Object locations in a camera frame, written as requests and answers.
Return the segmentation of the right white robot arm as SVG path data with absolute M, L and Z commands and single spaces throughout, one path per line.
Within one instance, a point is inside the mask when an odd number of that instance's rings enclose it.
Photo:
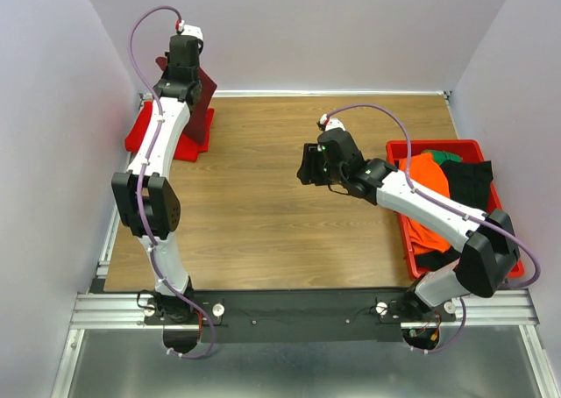
M 420 184 L 382 159 L 364 159 L 341 128 L 307 143 L 297 177 L 303 185 L 339 185 L 344 193 L 396 211 L 442 236 L 459 256 L 429 271 L 397 299 L 391 310 L 418 319 L 445 302 L 473 294 L 489 298 L 515 267 L 520 252 L 508 213 L 466 207 Z

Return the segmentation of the maroon t shirt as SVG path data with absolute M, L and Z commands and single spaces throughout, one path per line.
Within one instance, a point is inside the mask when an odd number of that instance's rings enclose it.
M 160 104 L 163 107 L 163 98 L 174 98 L 179 102 L 184 102 L 189 109 L 189 121 L 182 130 L 182 134 L 186 135 L 190 140 L 201 146 L 206 139 L 208 130 L 207 110 L 211 98 L 213 97 L 217 84 L 201 67 L 197 67 L 198 77 L 195 78 L 191 72 L 184 76 L 171 76 L 169 70 L 169 56 L 167 51 L 163 56 L 156 58 L 156 64 L 160 67 L 162 75 L 159 81 L 153 86 Z

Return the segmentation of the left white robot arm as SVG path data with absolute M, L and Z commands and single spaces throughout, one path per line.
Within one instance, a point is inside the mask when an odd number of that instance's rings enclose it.
M 175 231 L 181 204 L 168 179 L 181 133 L 202 94 L 199 75 L 201 37 L 178 33 L 170 38 L 167 63 L 150 88 L 151 116 L 139 150 L 123 172 L 116 172 L 111 188 L 117 211 L 145 248 L 154 276 L 154 303 L 162 311 L 180 303 L 181 315 L 197 314 L 190 276 L 181 262 Z

